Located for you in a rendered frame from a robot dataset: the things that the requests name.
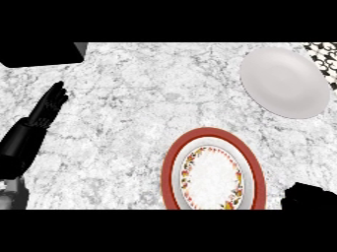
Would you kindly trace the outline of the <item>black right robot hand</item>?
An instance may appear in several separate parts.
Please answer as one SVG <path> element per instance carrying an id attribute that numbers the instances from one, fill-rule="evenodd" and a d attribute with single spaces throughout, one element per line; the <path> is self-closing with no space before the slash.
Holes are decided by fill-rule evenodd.
<path id="1" fill-rule="evenodd" d="M 337 210 L 337 195 L 319 187 L 295 183 L 280 200 L 283 210 Z"/>

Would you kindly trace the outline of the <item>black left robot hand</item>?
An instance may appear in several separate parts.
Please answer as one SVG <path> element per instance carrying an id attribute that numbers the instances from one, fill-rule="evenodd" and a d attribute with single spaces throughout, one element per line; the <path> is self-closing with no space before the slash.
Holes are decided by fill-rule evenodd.
<path id="1" fill-rule="evenodd" d="M 67 100 L 63 82 L 51 85 L 27 117 L 27 125 L 47 129 Z"/>

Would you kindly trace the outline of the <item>red-rimmed floral plate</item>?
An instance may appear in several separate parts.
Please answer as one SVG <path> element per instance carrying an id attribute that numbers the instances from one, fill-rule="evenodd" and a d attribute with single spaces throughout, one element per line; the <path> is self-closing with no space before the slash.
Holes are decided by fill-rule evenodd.
<path id="1" fill-rule="evenodd" d="M 161 169 L 161 195 L 168 210 L 261 210 L 261 167 L 243 142 L 203 127 L 174 142 Z"/>

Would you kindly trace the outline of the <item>plain white plate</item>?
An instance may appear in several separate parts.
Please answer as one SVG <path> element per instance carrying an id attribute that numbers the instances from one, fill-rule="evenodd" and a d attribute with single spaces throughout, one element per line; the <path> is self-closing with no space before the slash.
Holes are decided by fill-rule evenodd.
<path id="1" fill-rule="evenodd" d="M 323 76 L 307 60 L 279 47 L 252 50 L 239 66 L 242 87 L 257 104 L 291 119 L 316 116 L 329 100 Z"/>

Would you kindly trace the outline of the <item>black appliance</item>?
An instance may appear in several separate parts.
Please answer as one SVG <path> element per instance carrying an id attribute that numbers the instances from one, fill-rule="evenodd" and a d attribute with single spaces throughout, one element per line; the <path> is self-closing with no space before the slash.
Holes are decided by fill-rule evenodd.
<path id="1" fill-rule="evenodd" d="M 0 42 L 0 62 L 8 68 L 81 63 L 87 42 Z"/>

